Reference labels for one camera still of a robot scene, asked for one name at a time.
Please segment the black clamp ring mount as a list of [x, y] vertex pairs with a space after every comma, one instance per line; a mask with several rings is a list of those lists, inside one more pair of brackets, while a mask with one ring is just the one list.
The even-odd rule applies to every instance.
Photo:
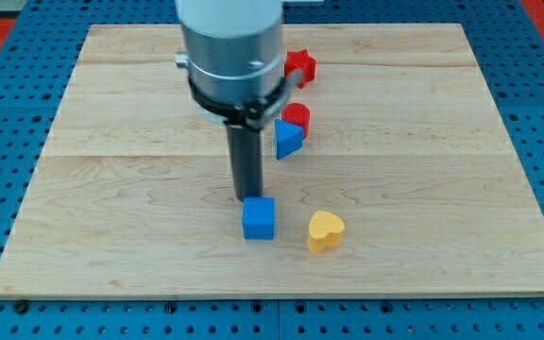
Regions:
[[302, 71], [297, 69], [292, 71], [288, 77], [283, 78], [269, 95], [235, 104], [221, 103], [210, 99], [197, 88], [191, 79], [188, 79], [188, 84], [192, 98], [205, 118], [217, 125], [260, 131], [282, 112], [288, 104], [293, 90], [301, 80]]

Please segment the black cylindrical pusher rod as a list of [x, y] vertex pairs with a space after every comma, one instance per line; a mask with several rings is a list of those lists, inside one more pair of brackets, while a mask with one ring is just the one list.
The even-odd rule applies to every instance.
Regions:
[[262, 137], [243, 127], [226, 126], [235, 196], [243, 201], [263, 192]]

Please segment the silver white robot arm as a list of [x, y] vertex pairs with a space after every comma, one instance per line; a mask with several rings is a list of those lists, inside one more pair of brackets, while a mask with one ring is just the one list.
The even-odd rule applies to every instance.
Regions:
[[191, 96], [227, 132], [235, 196], [263, 192], [262, 130], [288, 104], [300, 70], [283, 72], [281, 0], [177, 0]]

